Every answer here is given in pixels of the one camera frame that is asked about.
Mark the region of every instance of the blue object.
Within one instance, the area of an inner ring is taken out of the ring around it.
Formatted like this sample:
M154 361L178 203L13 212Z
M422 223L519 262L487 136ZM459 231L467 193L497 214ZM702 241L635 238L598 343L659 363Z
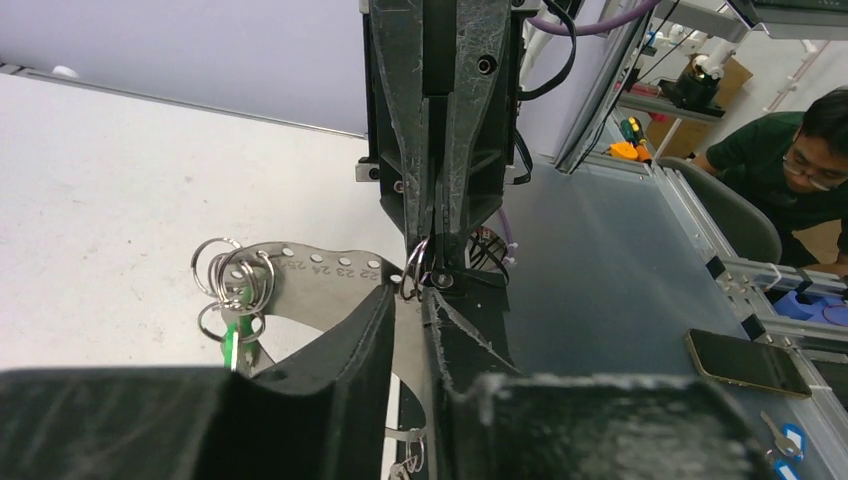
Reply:
M801 478L797 473L795 473L795 470L786 463L786 460L783 459L774 462L774 471L777 472L783 480L799 480Z
M774 304L777 313L808 322L848 327L848 305L838 297L819 297L789 292Z
M783 435L798 445L798 455L795 455L795 460L799 462L803 460L804 451L807 449L807 436L804 435L804 430L794 423L786 423L783 425Z

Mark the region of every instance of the metal key holder plate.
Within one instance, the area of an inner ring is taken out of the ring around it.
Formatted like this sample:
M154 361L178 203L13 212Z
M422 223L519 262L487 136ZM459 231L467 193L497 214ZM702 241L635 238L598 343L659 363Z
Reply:
M239 248L224 266L227 291L238 292L250 286L239 262L253 267L260 284L271 278L259 256L265 252L274 268L274 285L263 315L277 315L326 332L343 320L374 289L385 284L399 289L401 270L381 256L361 251L333 252L292 242L267 242ZM392 371L421 400L424 374L421 305L395 294L395 344ZM240 313L222 309L224 323L238 322ZM266 336L258 340L259 349L245 375L252 377L274 365L262 348Z

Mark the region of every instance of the dark green shirt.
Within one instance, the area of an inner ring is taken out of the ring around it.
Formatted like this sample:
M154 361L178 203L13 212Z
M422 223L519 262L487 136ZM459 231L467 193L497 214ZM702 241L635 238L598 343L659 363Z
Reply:
M803 230L842 220L839 251L848 254L848 182L827 192L798 194L786 185L783 156L792 145L803 112L766 115L707 149L719 179L772 221L778 231Z

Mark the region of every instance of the eyeglasses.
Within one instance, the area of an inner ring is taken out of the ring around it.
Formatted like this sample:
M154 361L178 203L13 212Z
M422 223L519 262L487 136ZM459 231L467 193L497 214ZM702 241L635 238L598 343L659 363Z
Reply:
M783 154L783 168L793 175L804 175L810 180L810 184L819 190L828 191L841 185L848 180L848 175L819 170L818 167L806 158L795 153L795 144L789 146L789 150Z

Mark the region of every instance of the white table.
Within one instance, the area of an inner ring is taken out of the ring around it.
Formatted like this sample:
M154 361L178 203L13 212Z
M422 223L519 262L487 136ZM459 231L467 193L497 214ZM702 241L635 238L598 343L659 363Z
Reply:
M208 238L402 264L377 185L354 181L364 140L9 75L0 106L0 369L222 365L188 269ZM277 360L317 335L270 323Z

